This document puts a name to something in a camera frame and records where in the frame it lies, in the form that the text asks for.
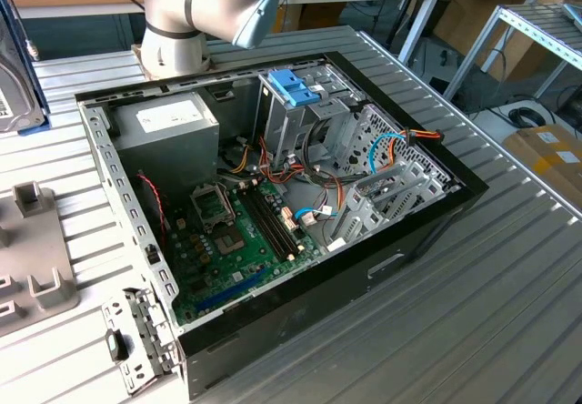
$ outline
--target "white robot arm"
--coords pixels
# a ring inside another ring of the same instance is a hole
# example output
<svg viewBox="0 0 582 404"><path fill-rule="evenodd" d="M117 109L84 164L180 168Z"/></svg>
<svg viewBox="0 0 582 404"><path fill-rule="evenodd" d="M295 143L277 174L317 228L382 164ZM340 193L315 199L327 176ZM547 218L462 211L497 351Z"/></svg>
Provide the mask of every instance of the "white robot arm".
<svg viewBox="0 0 582 404"><path fill-rule="evenodd" d="M206 70L204 33L254 48L274 23L277 6L278 0L145 0L142 63L158 78Z"/></svg>

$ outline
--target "red wire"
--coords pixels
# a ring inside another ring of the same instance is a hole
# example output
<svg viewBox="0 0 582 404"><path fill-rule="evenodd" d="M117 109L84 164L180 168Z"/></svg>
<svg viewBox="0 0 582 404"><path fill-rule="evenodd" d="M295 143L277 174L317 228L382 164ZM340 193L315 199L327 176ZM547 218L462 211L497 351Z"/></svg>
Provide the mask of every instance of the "red wire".
<svg viewBox="0 0 582 404"><path fill-rule="evenodd" d="M162 249L164 249L166 247L166 226L164 225L164 219L166 217L164 216L164 210L162 208L162 199L160 198L160 194L157 191L157 187L154 186L154 183L152 183L148 177L142 174L137 174L137 177L145 181L149 188L152 189L152 192L154 192L154 196L156 197L157 208L160 212L160 228L162 229Z"/></svg>

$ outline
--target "metal table surface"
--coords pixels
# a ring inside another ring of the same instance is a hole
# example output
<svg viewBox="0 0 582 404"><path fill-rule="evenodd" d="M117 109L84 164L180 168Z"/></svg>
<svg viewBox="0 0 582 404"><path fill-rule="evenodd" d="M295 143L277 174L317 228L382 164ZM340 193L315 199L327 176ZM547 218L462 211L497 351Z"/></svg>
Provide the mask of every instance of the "metal table surface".
<svg viewBox="0 0 582 404"><path fill-rule="evenodd" d="M582 230L554 198L450 104L349 27L272 35L256 50L224 43L219 65L337 50L490 189L423 258L383 286L209 390L203 403L565 402L582 390ZM3 402L128 400L99 306L143 284L124 257L72 94L143 81L131 53L36 68L51 131L0 138L0 191L36 179L58 196L81 302L0 338ZM135 400L184 402L181 381Z"/></svg>
<svg viewBox="0 0 582 404"><path fill-rule="evenodd" d="M508 25L506 32L500 36L486 62L481 67L487 72L497 59L498 52L503 51L508 39L517 30L556 54L563 61L549 78L537 90L535 96L540 97L554 82L558 75L570 64L582 70L582 32L574 22L566 17L561 4L549 5L504 5L498 6L489 17L477 40L467 53L455 77L451 80L444 93L445 99L452 99L468 75L477 55L486 46L491 36L496 32L500 22Z"/></svg>

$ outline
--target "cardboard box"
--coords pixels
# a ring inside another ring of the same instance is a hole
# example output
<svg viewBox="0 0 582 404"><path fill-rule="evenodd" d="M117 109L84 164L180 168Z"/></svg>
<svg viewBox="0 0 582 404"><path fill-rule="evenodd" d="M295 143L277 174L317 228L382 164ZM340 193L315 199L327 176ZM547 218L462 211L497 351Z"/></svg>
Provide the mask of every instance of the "cardboard box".
<svg viewBox="0 0 582 404"><path fill-rule="evenodd" d="M562 197L582 208L582 142L560 125L520 129L503 146Z"/></svg>

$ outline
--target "blue cable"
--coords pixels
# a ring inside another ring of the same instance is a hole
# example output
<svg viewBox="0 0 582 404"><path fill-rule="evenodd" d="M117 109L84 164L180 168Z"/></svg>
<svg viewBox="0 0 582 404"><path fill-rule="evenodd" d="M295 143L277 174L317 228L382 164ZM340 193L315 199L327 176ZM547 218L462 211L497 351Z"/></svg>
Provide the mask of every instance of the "blue cable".
<svg viewBox="0 0 582 404"><path fill-rule="evenodd" d="M301 208L300 210L297 210L297 212L295 213L295 219L299 219L300 217L302 217L305 213L309 213L310 211L314 212L314 213L319 213L320 215L325 215L326 213L324 213L323 211L319 211L319 210L315 210L314 208L309 208L309 207L305 207L305 208ZM329 216L337 216L337 213L332 213Z"/></svg>
<svg viewBox="0 0 582 404"><path fill-rule="evenodd" d="M370 151L367 154L367 162L370 165L370 169L372 170L372 173L375 174L376 173L376 167L374 166L374 153L376 152L376 148L378 146L378 144L380 143L380 140L382 140L383 138L401 138L403 140L405 140L406 138L400 134L396 134L396 133L386 133L383 134L382 136L380 136L379 138L376 139L376 141L372 144L372 146L370 147Z"/></svg>

